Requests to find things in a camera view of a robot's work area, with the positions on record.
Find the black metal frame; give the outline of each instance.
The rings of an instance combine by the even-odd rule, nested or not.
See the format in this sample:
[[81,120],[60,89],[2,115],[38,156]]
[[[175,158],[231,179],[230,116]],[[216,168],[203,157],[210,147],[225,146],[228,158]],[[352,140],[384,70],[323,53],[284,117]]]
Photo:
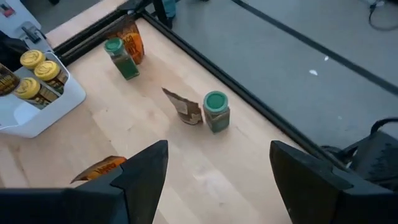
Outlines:
[[297,128],[295,128],[283,117],[277,114],[272,108],[267,106],[248,89],[243,87],[230,75],[220,69],[220,67],[215,65],[212,61],[210,61],[203,54],[201,54],[197,49],[192,47],[180,36],[178,36],[171,29],[169,29],[170,24],[168,24],[162,0],[153,0],[156,15],[159,20],[156,19],[153,15],[150,15],[147,11],[145,11],[144,8],[148,4],[150,4],[150,2],[151,0],[143,0],[139,4],[134,4],[132,3],[132,1],[128,1],[127,3],[120,6],[117,10],[103,17],[95,24],[89,26],[85,30],[81,31],[79,34],[75,35],[63,44],[56,47],[54,49],[55,54],[58,55],[61,61],[67,66],[79,59],[90,50],[92,50],[103,41],[105,41],[107,30],[111,28],[112,24],[115,24],[115,22],[126,16],[128,13],[132,14],[135,19],[142,17],[148,23],[154,26],[159,32],[161,32],[173,43],[175,43],[187,54],[189,54],[189,56],[195,59],[200,65],[205,67],[217,79],[219,79],[230,89],[232,89],[245,102],[247,102],[260,114],[266,117],[272,124],[277,126],[281,131],[288,135],[288,137],[295,141],[305,151],[319,159],[331,162],[333,165],[342,170],[351,172],[351,170],[346,168],[343,163],[341,163],[335,157],[331,156],[329,153],[317,146],[313,141],[311,141]]

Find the green cap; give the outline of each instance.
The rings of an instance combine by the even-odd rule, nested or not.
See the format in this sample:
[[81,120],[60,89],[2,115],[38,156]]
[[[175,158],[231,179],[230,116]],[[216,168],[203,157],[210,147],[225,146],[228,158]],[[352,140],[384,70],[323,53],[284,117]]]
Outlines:
[[105,51],[112,54],[120,54],[124,49],[123,40],[115,37],[105,42]]
[[220,91],[211,91],[205,96],[203,105],[212,113],[220,113],[228,108],[228,97]]

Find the yellow lid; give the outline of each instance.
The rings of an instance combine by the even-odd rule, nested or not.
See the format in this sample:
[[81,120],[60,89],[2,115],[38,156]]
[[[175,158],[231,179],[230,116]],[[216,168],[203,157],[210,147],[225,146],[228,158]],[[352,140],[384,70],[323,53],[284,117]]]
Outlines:
[[35,75],[37,78],[48,81],[53,79],[60,73],[60,66],[53,61],[44,61],[35,68]]
[[14,94],[21,99],[28,100],[35,96],[40,90],[40,83],[34,78],[23,78]]
[[19,62],[27,69],[34,69],[38,64],[44,62],[45,56],[39,50],[28,50],[25,52]]

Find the wooden table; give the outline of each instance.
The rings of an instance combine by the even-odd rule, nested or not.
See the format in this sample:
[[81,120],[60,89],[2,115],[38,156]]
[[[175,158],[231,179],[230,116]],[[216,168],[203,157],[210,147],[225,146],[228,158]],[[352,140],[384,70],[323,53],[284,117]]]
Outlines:
[[[122,1],[104,0],[48,34],[53,46]],[[125,81],[100,45],[69,66],[86,100],[34,139],[0,136],[1,187],[74,187],[69,182],[110,155],[131,157],[169,140],[157,224],[290,223],[269,162],[271,140],[296,146],[268,120],[145,20],[137,25],[146,56]],[[212,90],[229,97],[231,125],[212,134],[189,126],[163,94],[193,101]]]

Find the white plastic holder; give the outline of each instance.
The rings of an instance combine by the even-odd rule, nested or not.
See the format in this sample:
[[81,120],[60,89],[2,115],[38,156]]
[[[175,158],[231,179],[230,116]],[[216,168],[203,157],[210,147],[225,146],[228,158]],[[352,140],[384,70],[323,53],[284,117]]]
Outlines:
[[[55,91],[59,97],[42,110],[19,99],[13,94],[0,97],[0,133],[34,138],[78,106],[86,98],[84,89],[70,75],[57,56],[51,52],[46,52],[45,56],[47,60],[52,60],[59,64],[61,70],[68,75],[68,80],[63,87],[63,94],[59,95]],[[21,78],[34,77],[34,74],[24,67],[18,69],[15,74]],[[53,90],[44,82],[38,81]]]

